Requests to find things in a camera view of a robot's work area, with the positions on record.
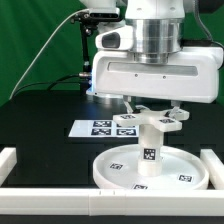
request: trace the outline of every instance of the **black table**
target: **black table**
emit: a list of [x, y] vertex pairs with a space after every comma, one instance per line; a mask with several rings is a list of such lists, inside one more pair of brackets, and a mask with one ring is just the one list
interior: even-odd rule
[[[170, 108], [166, 101], [147, 101], [153, 110]], [[165, 144], [197, 156], [212, 148], [224, 159], [224, 107], [185, 103], [191, 113], [179, 132], [165, 134]], [[0, 108], [0, 144], [16, 146], [17, 165], [2, 187], [96, 188], [92, 177], [95, 157], [118, 145], [137, 143], [136, 138], [68, 138], [74, 120], [111, 120], [126, 113], [123, 104], [93, 102], [77, 91], [27, 91]], [[0, 223], [224, 223], [218, 217], [88, 217], [0, 216]]]

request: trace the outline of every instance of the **white frame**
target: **white frame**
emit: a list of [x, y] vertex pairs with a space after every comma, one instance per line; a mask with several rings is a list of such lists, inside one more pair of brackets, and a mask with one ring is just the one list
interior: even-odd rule
[[[212, 150], [202, 150], [201, 158], [209, 171], [220, 169], [220, 161]], [[0, 153], [1, 161], [0, 173], [8, 166], [9, 174], [16, 164], [16, 149], [4, 149]], [[222, 181], [218, 183], [219, 188], [224, 189]], [[0, 214], [4, 215], [224, 216], [223, 202], [223, 190], [0, 188]]]

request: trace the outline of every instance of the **green screen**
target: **green screen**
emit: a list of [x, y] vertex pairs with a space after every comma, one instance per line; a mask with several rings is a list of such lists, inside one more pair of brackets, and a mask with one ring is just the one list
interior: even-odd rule
[[[78, 0], [0, 0], [0, 105], [5, 103], [15, 84], [35, 58], [55, 28], [70, 14], [82, 9]], [[224, 43], [224, 7], [202, 15], [216, 41]], [[187, 15], [185, 37], [202, 38], [192, 15]], [[94, 37], [89, 39], [91, 59], [96, 52]], [[82, 70], [79, 24], [67, 22], [53, 38], [22, 85], [55, 81]], [[220, 72], [218, 101], [224, 104], [224, 77]], [[63, 85], [64, 89], [78, 86]]]

